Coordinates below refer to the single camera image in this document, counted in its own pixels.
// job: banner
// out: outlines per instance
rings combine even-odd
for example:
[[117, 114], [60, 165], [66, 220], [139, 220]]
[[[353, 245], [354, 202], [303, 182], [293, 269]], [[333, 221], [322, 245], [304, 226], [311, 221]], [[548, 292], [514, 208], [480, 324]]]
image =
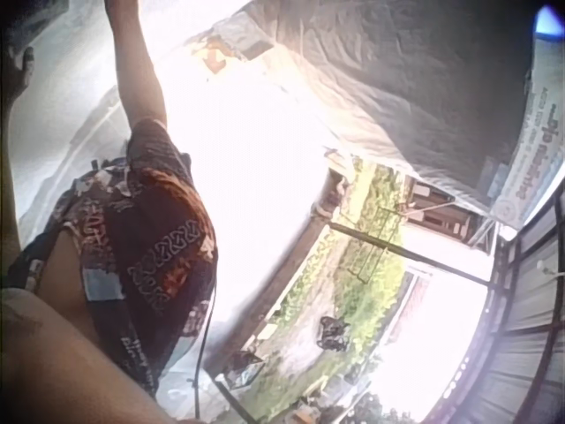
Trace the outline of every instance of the banner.
[[492, 216], [517, 230], [554, 180], [563, 164], [563, 86], [565, 44], [535, 41], [531, 90], [520, 141]]

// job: hand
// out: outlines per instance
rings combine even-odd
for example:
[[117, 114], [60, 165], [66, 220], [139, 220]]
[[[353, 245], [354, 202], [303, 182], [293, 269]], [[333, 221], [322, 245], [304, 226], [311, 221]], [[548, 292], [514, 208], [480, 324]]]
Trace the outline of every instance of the hand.
[[2, 56], [2, 105], [9, 109], [29, 86], [34, 73], [34, 49], [28, 47], [24, 51], [21, 69], [16, 65], [11, 47], [4, 49]]

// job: roof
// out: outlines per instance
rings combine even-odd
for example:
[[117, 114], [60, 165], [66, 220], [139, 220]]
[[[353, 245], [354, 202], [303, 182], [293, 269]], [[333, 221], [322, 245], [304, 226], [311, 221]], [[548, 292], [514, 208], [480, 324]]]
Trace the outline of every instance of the roof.
[[498, 240], [496, 286], [461, 366], [424, 422], [543, 423], [562, 413], [564, 186], [514, 240]]

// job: metal pole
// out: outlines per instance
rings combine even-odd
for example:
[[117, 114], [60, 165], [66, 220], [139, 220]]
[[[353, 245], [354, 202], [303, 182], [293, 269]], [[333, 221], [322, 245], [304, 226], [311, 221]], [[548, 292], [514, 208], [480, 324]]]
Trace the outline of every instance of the metal pole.
[[230, 406], [236, 411], [236, 413], [245, 421], [247, 424], [259, 424], [250, 413], [245, 410], [245, 408], [239, 403], [239, 401], [230, 393], [228, 388], [224, 386], [221, 382], [217, 382], [212, 379], [215, 386], [218, 388], [220, 393], [225, 397]]
[[416, 261], [416, 262], [426, 263], [426, 264], [431, 265], [435, 268], [439, 268], [439, 269], [442, 269], [442, 270], [449, 272], [451, 274], [455, 274], [456, 276], [461, 276], [462, 278], [467, 278], [468, 280], [471, 280], [471, 281], [478, 283], [478, 284], [482, 284], [482, 285], [488, 287], [489, 289], [495, 289], [496, 288], [496, 287], [494, 287], [494, 284], [492, 284], [490, 281], [486, 281], [486, 280], [483, 280], [482, 278], [478, 278], [477, 276], [467, 274], [466, 272], [463, 272], [460, 269], [450, 267], [449, 265], [446, 265], [445, 263], [442, 263], [442, 262], [434, 261], [433, 259], [422, 256], [421, 254], [417, 254], [415, 252], [412, 252], [411, 250], [397, 246], [393, 243], [388, 243], [387, 241], [381, 240], [380, 238], [370, 236], [368, 234], [365, 234], [364, 232], [354, 230], [354, 229], [347, 227], [345, 225], [341, 225], [340, 223], [330, 222], [329, 228], [331, 228], [332, 230], [335, 230], [335, 231], [339, 231], [342, 234], [346, 234], [346, 235], [353, 237], [357, 240], [361, 240], [361, 241], [364, 241], [366, 243], [369, 243], [370, 245], [377, 246], [381, 249], [389, 250], [389, 252], [392, 252], [393, 254], [398, 254], [399, 256], [402, 256], [404, 258], [407, 258], [407, 259], [410, 259], [410, 260], [413, 260], [413, 261]]

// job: building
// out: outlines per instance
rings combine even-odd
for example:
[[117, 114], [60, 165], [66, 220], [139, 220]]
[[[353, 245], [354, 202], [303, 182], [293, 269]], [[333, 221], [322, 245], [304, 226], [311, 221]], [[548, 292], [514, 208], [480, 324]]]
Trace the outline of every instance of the building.
[[403, 214], [415, 225], [490, 253], [494, 242], [493, 221], [457, 203], [442, 190], [410, 178], [409, 196]]

